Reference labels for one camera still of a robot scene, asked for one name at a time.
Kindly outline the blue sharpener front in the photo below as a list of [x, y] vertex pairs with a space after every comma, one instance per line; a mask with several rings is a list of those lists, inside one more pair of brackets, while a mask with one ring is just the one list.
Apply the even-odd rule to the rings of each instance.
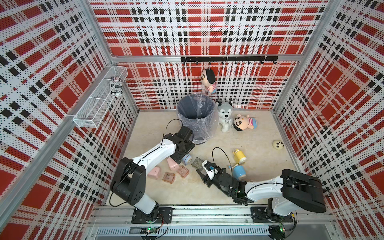
[[192, 156], [189, 155], [189, 154], [186, 154], [183, 158], [182, 158], [182, 163], [187, 166], [192, 160]]

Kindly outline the translucent grey sharpener tray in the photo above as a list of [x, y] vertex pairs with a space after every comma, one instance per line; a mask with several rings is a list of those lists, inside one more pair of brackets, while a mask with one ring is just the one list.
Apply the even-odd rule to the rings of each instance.
[[203, 163], [204, 161], [200, 159], [199, 157], [196, 157], [195, 160], [192, 162], [192, 166], [197, 170], [197, 171], [202, 171], [203, 170]]

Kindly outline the pink sharpener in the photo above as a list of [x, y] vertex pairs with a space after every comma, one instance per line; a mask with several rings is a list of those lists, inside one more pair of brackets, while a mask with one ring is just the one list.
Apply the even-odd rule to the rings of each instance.
[[154, 167], [148, 174], [147, 177], [150, 179], [158, 180], [162, 174], [160, 167]]
[[171, 171], [177, 171], [180, 168], [180, 165], [175, 162], [171, 157], [167, 158], [167, 163]]

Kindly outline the grey bin with plastic liner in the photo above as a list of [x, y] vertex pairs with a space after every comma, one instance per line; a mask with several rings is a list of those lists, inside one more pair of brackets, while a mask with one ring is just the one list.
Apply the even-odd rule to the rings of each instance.
[[193, 143], [201, 145], [212, 139], [219, 124], [216, 102], [205, 94], [183, 97], [177, 105], [178, 118], [193, 132]]

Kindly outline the translucent pink sharpener tray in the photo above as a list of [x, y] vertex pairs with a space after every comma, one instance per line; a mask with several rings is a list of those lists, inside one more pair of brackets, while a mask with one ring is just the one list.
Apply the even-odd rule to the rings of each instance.
[[163, 181], [172, 184], [175, 181], [175, 178], [176, 176], [174, 173], [165, 172]]

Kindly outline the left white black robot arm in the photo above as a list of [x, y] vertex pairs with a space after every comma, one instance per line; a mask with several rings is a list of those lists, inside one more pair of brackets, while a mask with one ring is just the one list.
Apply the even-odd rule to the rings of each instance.
[[175, 134], [163, 136], [160, 143], [133, 158], [122, 158], [113, 176], [110, 190], [113, 194], [135, 207], [146, 222], [159, 217], [159, 204], [146, 194], [147, 174], [163, 160], [170, 157], [176, 163], [195, 147], [193, 131], [182, 126]]

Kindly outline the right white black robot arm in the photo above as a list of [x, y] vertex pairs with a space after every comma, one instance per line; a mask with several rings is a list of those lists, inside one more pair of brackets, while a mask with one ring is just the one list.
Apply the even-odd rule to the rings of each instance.
[[280, 176], [260, 182], [237, 180], [212, 163], [198, 174], [207, 187], [215, 186], [236, 204], [247, 206], [266, 199], [267, 206], [253, 209], [256, 222], [292, 222], [291, 215], [299, 209], [312, 213], [327, 211], [321, 181], [294, 170], [284, 169]]

